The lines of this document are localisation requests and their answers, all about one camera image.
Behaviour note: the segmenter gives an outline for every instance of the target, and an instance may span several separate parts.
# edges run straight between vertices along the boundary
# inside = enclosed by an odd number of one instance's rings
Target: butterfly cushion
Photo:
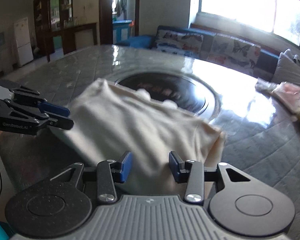
[[[170,54],[200,58],[203,35],[159,30],[152,49]]]
[[[252,75],[261,47],[218,33],[212,42],[207,61]]]

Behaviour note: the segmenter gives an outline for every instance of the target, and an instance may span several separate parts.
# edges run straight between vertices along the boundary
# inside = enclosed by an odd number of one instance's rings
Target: white towel
[[[74,127],[55,134],[93,165],[131,151],[128,181],[119,185],[131,194],[183,195],[184,185],[174,182],[168,166],[172,150],[208,167],[221,160],[225,136],[219,128],[104,79],[91,84],[69,109]]]

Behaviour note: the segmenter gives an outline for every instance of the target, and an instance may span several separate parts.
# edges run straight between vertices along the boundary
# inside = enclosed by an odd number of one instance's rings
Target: bright window
[[[201,11],[275,33],[300,46],[300,0],[202,0]]]

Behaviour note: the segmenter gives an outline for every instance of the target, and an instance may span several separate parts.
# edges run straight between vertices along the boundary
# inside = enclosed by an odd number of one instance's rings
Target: white refrigerator
[[[22,67],[33,60],[28,18],[15,22],[13,27],[18,65],[19,67]]]

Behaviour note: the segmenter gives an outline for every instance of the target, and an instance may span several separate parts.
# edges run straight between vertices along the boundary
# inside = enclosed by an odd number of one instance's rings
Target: sofa
[[[193,28],[159,26],[156,36],[141,35],[117,42],[117,46],[155,49],[232,68],[271,81],[279,57],[260,46],[233,36]]]

